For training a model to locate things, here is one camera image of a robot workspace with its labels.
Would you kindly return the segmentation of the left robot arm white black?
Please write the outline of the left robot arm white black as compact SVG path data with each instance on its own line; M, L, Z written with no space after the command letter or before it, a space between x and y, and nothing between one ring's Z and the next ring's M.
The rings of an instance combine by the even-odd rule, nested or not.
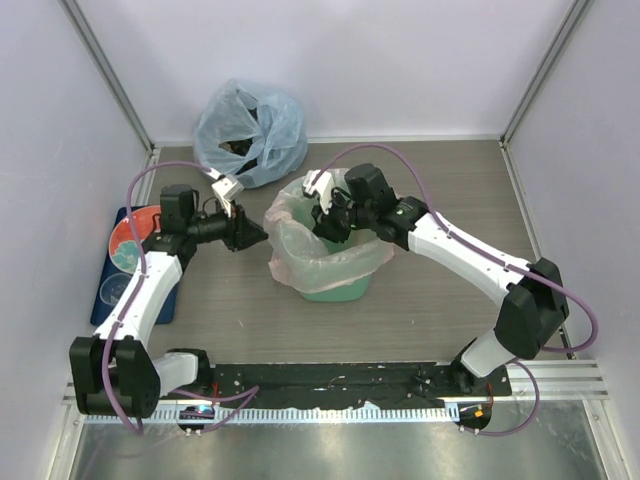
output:
M135 273L108 318L90 337L78 337L69 350L78 409L85 415L151 416L158 401L181 389L205 397L213 374L205 351L172 349L150 358L147 346L158 316L176 289L197 248L221 241L232 252L267 239L236 201L241 185L229 177L213 183L213 213L198 208L187 185L170 185L160 196L160 213L142 243Z

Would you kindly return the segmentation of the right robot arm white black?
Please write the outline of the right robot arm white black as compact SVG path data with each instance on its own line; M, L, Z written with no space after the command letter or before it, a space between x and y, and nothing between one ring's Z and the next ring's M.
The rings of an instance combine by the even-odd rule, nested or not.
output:
M472 395L506 362L531 360L546 346L569 314L556 264L530 263L507 255L440 220L426 203L399 197L382 171L365 163L349 169L345 187L328 171L312 170L303 180L316 236L345 242L357 230L370 230L387 243L427 257L476 286L499 307L495 325L473 339L449 368L449 387Z

